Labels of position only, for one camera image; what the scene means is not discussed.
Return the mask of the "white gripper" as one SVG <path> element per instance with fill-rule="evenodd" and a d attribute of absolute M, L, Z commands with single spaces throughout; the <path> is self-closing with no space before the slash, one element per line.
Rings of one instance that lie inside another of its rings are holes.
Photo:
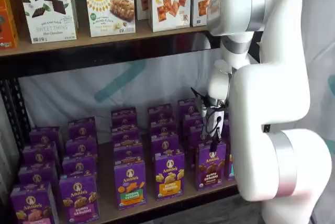
<path fill-rule="evenodd" d="M 221 140 L 222 130 L 224 128 L 225 112 L 222 107 L 212 108 L 202 104 L 201 114 L 203 117 L 201 139 L 203 141 L 213 140 L 210 143 L 210 152 L 216 152 L 218 141 Z"/>

